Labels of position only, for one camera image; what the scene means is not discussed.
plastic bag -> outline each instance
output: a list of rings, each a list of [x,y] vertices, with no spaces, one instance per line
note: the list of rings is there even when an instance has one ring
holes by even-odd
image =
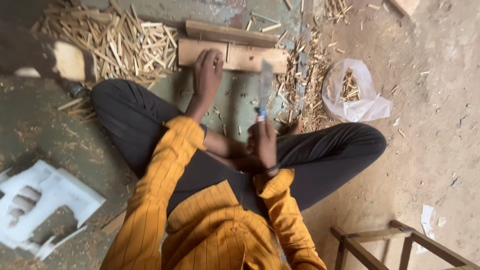
[[[353,70],[361,100],[344,102],[341,98],[343,78]],[[330,117],[350,122],[371,121],[389,117],[393,104],[376,94],[372,77],[361,60],[344,59],[333,65],[324,79],[322,99]]]

left hand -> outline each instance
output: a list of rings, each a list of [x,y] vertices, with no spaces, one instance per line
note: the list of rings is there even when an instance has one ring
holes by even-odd
[[[213,100],[220,87],[223,74],[223,54],[216,49],[204,49],[197,58],[193,90],[201,99]]]
[[[276,160],[276,133],[273,129],[272,122],[265,117],[264,121],[259,121],[248,129],[248,148],[258,157],[262,167],[268,170],[277,165]],[[278,174],[276,169],[268,172],[269,177]]]
[[[220,87],[224,57],[216,49],[203,50],[195,63],[193,73],[193,96],[185,111],[199,123]]]

knife blade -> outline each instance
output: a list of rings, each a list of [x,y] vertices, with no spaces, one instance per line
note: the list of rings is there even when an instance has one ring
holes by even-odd
[[[262,72],[260,74],[260,83],[258,85],[258,99],[259,99],[259,116],[261,120],[265,120],[265,111],[267,109],[268,94],[272,89],[273,66],[262,60]]]

wristband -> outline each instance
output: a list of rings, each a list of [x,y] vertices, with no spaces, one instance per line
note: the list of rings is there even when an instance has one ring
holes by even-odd
[[[275,166],[273,166],[272,168],[266,170],[265,172],[273,172],[275,171],[276,169],[280,168],[280,163],[277,163]]]

wooden stool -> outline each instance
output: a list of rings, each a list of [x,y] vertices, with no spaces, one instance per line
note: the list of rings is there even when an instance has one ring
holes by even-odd
[[[403,243],[402,256],[400,258],[400,270],[407,270],[408,260],[413,242],[417,242],[422,247],[430,250],[432,253],[445,260],[455,268],[449,270],[480,270],[478,265],[463,258],[457,253],[419,233],[412,227],[406,226],[399,221],[391,221],[391,229],[346,234],[337,226],[331,228],[331,232],[336,239],[340,241],[338,253],[336,256],[335,270],[345,269],[347,253],[350,251],[367,269],[369,270],[389,270],[381,261],[368,252],[360,243],[388,240],[392,238],[405,238]]]

